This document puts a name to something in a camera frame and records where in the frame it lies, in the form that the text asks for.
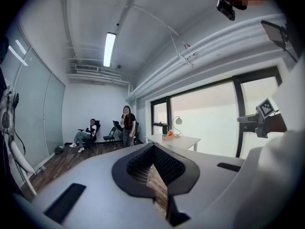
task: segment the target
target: woman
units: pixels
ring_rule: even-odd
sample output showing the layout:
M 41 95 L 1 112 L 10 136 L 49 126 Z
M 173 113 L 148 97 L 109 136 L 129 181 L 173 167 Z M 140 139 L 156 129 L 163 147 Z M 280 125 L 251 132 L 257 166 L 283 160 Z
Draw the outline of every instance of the woman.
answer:
M 92 137 L 94 137 L 95 132 L 96 132 L 95 119 L 91 119 L 90 125 L 87 127 L 86 132 L 78 132 L 75 135 L 74 143 L 72 143 L 70 145 L 70 147 L 76 147 L 77 146 L 76 143 L 78 142 L 78 144 L 80 146 L 80 149 L 78 150 L 78 152 L 80 153 L 81 151 L 84 150 L 83 143 L 82 143 L 83 140 L 91 140 L 91 135 L 92 135 Z
M 125 106 L 123 109 L 123 115 L 121 125 L 124 125 L 123 130 L 123 144 L 124 147 L 133 146 L 133 139 L 135 134 L 135 116 L 131 113 L 130 107 Z

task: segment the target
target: black window frame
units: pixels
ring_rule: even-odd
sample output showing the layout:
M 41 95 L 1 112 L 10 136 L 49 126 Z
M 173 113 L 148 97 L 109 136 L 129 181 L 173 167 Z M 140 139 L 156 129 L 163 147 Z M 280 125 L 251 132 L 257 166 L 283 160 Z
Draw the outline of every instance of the black window frame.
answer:
M 261 70 L 256 70 L 256 71 L 252 71 L 252 72 L 247 72 L 244 74 L 239 74 L 239 75 L 235 75 L 232 76 L 230 78 L 226 78 L 217 82 L 213 82 L 213 83 L 209 83 L 209 84 L 205 84 L 202 86 L 198 86 L 177 94 L 173 94 L 158 100 L 155 100 L 153 102 L 151 102 L 151 114 L 152 114 L 152 135 L 153 135 L 153 127 L 154 126 L 163 126 L 164 124 L 160 124 L 160 123 L 154 123 L 153 122 L 153 118 L 154 118 L 154 112 L 153 112 L 153 107 L 157 104 L 163 104 L 166 103 L 166 112 L 167 112 L 167 124 L 169 125 L 170 129 L 172 128 L 172 107 L 171 107 L 171 98 L 173 97 L 177 97 L 183 94 L 188 94 L 191 92 L 195 92 L 195 91 L 199 91 L 205 88 L 209 88 L 209 87 L 213 87 L 219 84 L 223 84 L 223 83 L 227 83 L 227 82 L 232 82 L 234 85 L 234 89 L 235 89 L 235 93 L 236 93 L 236 99 L 237 99 L 237 108 L 238 108 L 238 117 L 240 116 L 245 116 L 245 103 L 244 103 L 244 95 L 243 95 L 243 91 L 242 91 L 242 86 L 241 84 L 246 83 L 246 82 L 251 82 L 251 81 L 257 81 L 257 80 L 261 80 L 261 79 L 265 79 L 265 78 L 269 78 L 269 77 L 275 77 L 277 85 L 279 86 L 282 83 L 282 78 L 281 75 L 278 71 L 277 66 L 272 66 L 269 68 L 264 68 Z M 238 141 L 237 141 L 237 150 L 236 150 L 236 154 L 235 157 L 239 158 L 241 151 L 242 151 L 242 145 L 243 145 L 243 136 L 244 136 L 244 124 L 243 123 L 239 123 L 239 136 L 238 136 Z

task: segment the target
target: white desk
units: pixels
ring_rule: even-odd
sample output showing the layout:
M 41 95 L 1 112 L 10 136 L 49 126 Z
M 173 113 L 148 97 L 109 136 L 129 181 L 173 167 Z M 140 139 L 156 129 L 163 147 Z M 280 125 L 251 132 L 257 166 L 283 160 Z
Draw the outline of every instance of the white desk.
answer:
M 194 138 L 189 136 L 181 136 L 181 137 L 174 137 L 171 141 L 163 141 L 162 134 L 156 135 L 147 135 L 146 142 L 152 143 L 159 143 L 163 147 L 168 149 L 172 149 L 172 147 L 178 147 L 182 149 L 189 149 L 190 147 L 194 146 L 194 151 L 197 151 L 197 143 L 200 141 L 200 138 Z

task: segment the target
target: air conditioning vent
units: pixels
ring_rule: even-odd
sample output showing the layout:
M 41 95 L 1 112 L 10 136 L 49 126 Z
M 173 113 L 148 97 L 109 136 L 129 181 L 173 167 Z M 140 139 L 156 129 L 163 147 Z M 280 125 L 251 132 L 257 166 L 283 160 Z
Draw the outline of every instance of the air conditioning vent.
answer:
M 90 72 L 98 72 L 99 71 L 98 66 L 83 65 L 83 64 L 72 64 L 71 69 L 72 70 L 78 70 L 78 71 L 90 71 Z

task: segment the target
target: gray pants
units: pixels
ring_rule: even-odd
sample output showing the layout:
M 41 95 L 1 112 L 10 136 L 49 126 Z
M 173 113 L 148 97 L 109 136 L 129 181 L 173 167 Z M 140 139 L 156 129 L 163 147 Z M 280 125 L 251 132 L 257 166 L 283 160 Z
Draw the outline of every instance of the gray pants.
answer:
M 129 137 L 129 134 L 131 132 L 132 132 L 131 130 L 126 130 L 124 128 L 124 131 L 123 131 L 123 144 L 124 144 L 124 147 L 133 146 L 133 137 L 132 138 Z
M 80 147 L 83 147 L 82 142 L 83 142 L 84 139 L 90 140 L 91 139 L 91 135 L 89 133 L 86 133 L 86 132 L 78 132 L 75 135 L 74 143 L 78 142 Z

